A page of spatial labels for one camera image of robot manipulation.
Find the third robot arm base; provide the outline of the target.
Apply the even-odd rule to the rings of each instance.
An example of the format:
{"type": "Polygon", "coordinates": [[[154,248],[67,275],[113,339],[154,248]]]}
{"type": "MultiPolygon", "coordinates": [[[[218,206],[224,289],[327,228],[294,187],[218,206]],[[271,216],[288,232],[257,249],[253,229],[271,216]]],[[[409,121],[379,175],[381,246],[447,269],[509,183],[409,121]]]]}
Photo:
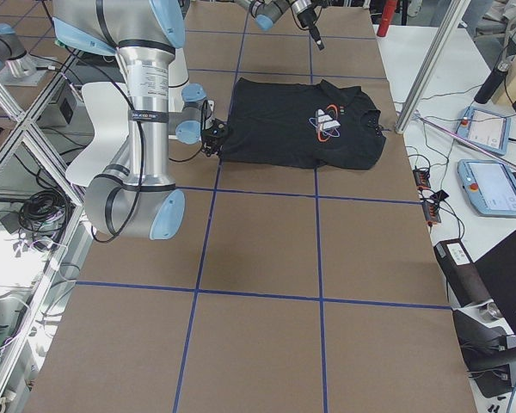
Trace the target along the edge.
{"type": "Polygon", "coordinates": [[[36,87],[45,75],[38,70],[37,60],[21,43],[15,30],[0,23],[0,82],[7,86],[36,87]]]}

